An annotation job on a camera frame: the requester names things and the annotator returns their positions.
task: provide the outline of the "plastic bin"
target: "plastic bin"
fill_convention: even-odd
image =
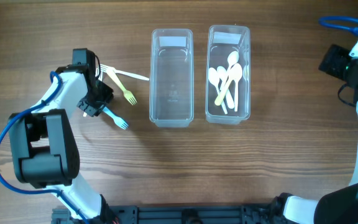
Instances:
[[[223,66],[228,69],[227,57],[233,51],[239,53],[238,63],[243,73],[239,81],[239,104],[235,112],[227,107],[226,98],[224,103],[227,107],[227,114],[224,114],[221,106],[216,106],[214,101],[218,96],[214,85],[208,81],[208,69]],[[213,25],[209,28],[208,55],[206,66],[206,99],[205,114],[210,123],[239,124],[250,116],[250,31],[243,26]],[[234,98],[235,83],[229,87]]]
[[[194,118],[193,33],[156,29],[152,34],[150,120],[185,128]]]

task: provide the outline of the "spoon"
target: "spoon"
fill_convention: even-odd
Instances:
[[[227,81],[227,78],[228,78],[229,74],[227,74],[226,69],[224,67],[222,67],[222,66],[219,66],[217,68],[217,71],[218,71],[219,77],[222,80],[222,84],[221,84],[221,87],[220,87],[220,90],[222,90],[223,87],[224,87],[224,84],[226,84],[226,81]],[[233,101],[233,97],[230,94],[230,91],[227,91],[227,93],[226,93],[226,103],[227,103],[227,106],[230,109],[234,108],[234,101]]]
[[[229,63],[227,71],[229,71],[231,67],[239,61],[239,57],[239,52],[237,51],[233,51],[229,54],[229,56],[227,57],[227,62]]]
[[[217,91],[217,93],[219,95],[219,88],[218,88],[219,75],[218,75],[218,72],[215,70],[215,68],[209,68],[208,69],[208,80],[212,85],[215,86],[216,91]],[[222,109],[223,109],[224,114],[227,114],[226,105],[224,103],[222,103]]]
[[[216,106],[219,106],[220,104],[222,104],[223,99],[224,99],[224,95],[228,91],[230,83],[233,80],[240,80],[241,76],[242,76],[242,68],[241,68],[241,65],[239,63],[237,63],[237,64],[235,64],[233,66],[232,69],[229,70],[229,80],[224,85],[224,87],[223,87],[222,91],[220,92],[220,94],[218,95],[218,97],[216,97],[216,99],[215,99],[215,105]],[[234,101],[235,102],[236,102],[236,99],[237,99],[237,102],[238,102],[238,88],[236,88],[236,94],[234,95]]]

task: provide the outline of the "fork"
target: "fork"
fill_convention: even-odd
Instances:
[[[107,68],[112,68],[116,74],[127,75],[127,76],[132,77],[132,78],[137,78],[137,79],[140,79],[140,80],[149,81],[149,78],[144,77],[142,75],[138,75],[138,74],[131,73],[131,72],[120,71],[120,70],[115,69],[114,67],[110,67],[110,66],[107,66],[107,65],[102,65],[101,64],[100,68],[102,69],[102,72],[106,72]]]
[[[105,112],[107,115],[109,115],[114,120],[115,124],[117,126],[119,126],[120,128],[125,130],[129,127],[129,125],[124,121],[124,119],[115,115],[111,110],[109,110],[109,108],[104,107],[103,112]]]
[[[131,91],[125,89],[124,85],[121,83],[121,81],[119,80],[119,78],[117,77],[116,73],[114,72],[114,70],[112,69],[112,67],[108,67],[106,69],[106,73],[109,75],[109,77],[117,84],[117,86],[122,90],[122,92],[124,93],[124,97],[125,99],[127,99],[127,101],[131,104],[131,105],[135,105],[137,103],[134,95],[131,93]]]

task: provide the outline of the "blue cable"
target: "blue cable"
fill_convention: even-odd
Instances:
[[[344,22],[354,22],[354,23],[358,24],[357,18],[353,18],[353,17],[349,17],[349,16],[326,16],[326,17],[321,17],[318,20],[318,22],[322,26],[325,26],[328,28],[333,28],[333,29],[345,30],[345,31],[351,32],[352,34],[358,36],[358,27],[341,26],[341,25],[337,25],[337,24],[331,24],[326,21],[344,21]]]
[[[37,110],[37,109],[41,109],[43,108],[45,105],[47,105],[48,103],[50,103],[57,95],[57,93],[60,91],[60,89],[62,88],[62,80],[60,79],[59,75],[56,72],[50,72],[50,81],[53,82],[53,78],[56,77],[58,80],[58,85],[56,87],[56,90],[53,91],[53,93],[45,100],[45,101],[41,101],[41,103],[39,105],[33,106],[25,111],[20,112],[18,115],[16,115],[15,117],[13,117],[8,124],[6,125],[6,127],[3,129],[2,133],[0,134],[0,145],[2,143],[2,140],[4,139],[6,133],[9,131],[9,129],[12,127],[12,125],[19,119],[22,119],[24,116],[31,114],[32,111]],[[56,194],[57,197],[60,197],[72,210],[74,210],[82,219],[86,224],[90,224],[89,221],[85,218],[85,216],[80,212],[79,209],[76,209],[75,206],[67,200],[67,198],[63,195],[63,192],[59,191],[59,190],[54,190],[54,189],[48,189],[48,190],[22,190],[22,189],[18,189],[17,187],[12,186],[11,184],[9,184],[1,175],[0,173],[0,183],[3,184],[3,186],[5,186],[6,188],[8,188],[9,190],[12,190],[14,192],[20,193],[20,194],[27,194],[27,195],[36,195],[36,194],[48,194],[48,193],[53,193]]]

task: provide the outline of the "black cable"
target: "black cable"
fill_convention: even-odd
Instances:
[[[98,64],[99,64],[99,74],[98,74],[98,76],[96,76],[96,79],[98,79],[99,77],[100,77],[100,75],[102,74],[102,70],[101,70],[101,68],[100,68],[100,61],[99,61],[99,57],[95,54],[94,55],[95,57],[96,57],[96,59],[98,60]]]
[[[342,92],[342,90],[344,90],[346,87],[348,87],[349,85],[348,84],[343,84],[340,88],[339,88],[339,90],[338,90],[338,98],[339,98],[339,100],[342,102],[342,103],[344,103],[344,104],[346,104],[346,105],[349,105],[349,106],[353,106],[353,107],[356,107],[356,105],[354,104],[354,103],[349,103],[348,101],[346,101],[346,100],[343,100],[342,98],[341,98],[341,92]]]

